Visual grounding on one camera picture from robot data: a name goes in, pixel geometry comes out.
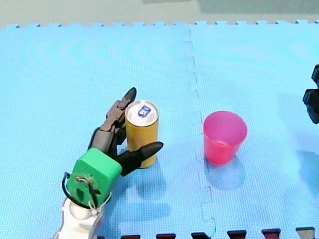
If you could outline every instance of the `white can top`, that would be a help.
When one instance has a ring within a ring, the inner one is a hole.
[[[125,116],[131,124],[145,127],[157,121],[159,112],[157,107],[149,101],[135,101],[126,108]]]

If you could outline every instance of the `interlocking tile edge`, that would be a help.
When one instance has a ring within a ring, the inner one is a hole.
[[[296,19],[293,22],[289,22],[289,21],[284,21],[284,20],[277,20],[274,23],[270,23],[266,20],[258,20],[254,23],[248,23],[247,21],[241,20],[241,21],[236,21],[235,23],[229,23],[227,21],[215,21],[214,23],[208,23],[208,21],[206,20],[202,20],[202,21],[196,21],[193,24],[188,24],[185,22],[174,22],[173,24],[167,24],[163,21],[156,21],[152,24],[145,24],[144,22],[133,22],[132,24],[124,24],[121,22],[114,22],[112,24],[103,24],[103,23],[92,23],[92,24],[80,24],[80,23],[69,23],[69,24],[62,24],[62,23],[49,23],[49,24],[40,24],[40,23],[32,23],[32,24],[27,24],[27,25],[20,25],[20,24],[7,24],[6,26],[4,26],[4,28],[23,28],[23,27],[47,27],[47,26],[56,26],[56,27],[68,27],[68,26],[93,26],[93,27],[127,27],[127,26],[165,26],[165,25],[261,25],[261,24],[270,24],[270,25],[274,25],[274,24],[319,24],[319,19],[315,20],[313,22],[308,21],[306,19]]]

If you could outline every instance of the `green 3d-printed part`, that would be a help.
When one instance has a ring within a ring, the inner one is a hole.
[[[121,171],[118,162],[98,149],[90,148],[76,161],[66,187],[77,202],[89,205],[90,201],[90,204],[94,205],[85,181],[90,182],[96,192],[98,207],[108,197]]]

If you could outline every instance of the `foam floor tile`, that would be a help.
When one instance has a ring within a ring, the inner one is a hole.
[[[248,125],[229,165],[202,166],[214,238],[232,230],[263,238],[262,230],[279,228],[282,239],[297,239],[296,228],[319,227],[319,128],[302,102],[305,90],[316,88],[319,25],[298,23],[191,26],[192,105],[203,119],[226,110]]]

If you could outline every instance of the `black cable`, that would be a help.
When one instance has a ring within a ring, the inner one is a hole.
[[[93,186],[90,182],[88,182],[85,178],[78,178],[77,181],[81,181],[81,179],[85,182],[85,184],[88,186],[89,188],[89,193],[92,197],[93,203],[94,203],[94,208],[96,209],[98,206],[98,200],[96,198],[96,192],[93,189]]]
[[[84,205],[84,204],[82,204],[82,203],[77,202],[77,201],[76,201],[74,198],[72,198],[72,197],[70,196],[70,194],[66,191],[66,189],[65,189],[65,180],[66,180],[66,178],[69,179],[70,176],[71,176],[71,175],[70,175],[69,173],[66,173],[66,172],[65,172],[65,173],[64,173],[63,180],[62,180],[62,190],[63,190],[65,196],[66,196],[68,199],[70,199],[73,203],[75,203],[76,205],[78,205],[78,206],[80,206],[80,207],[82,207],[82,208],[90,209],[90,207],[88,207],[88,206],[86,206],[86,205]]]

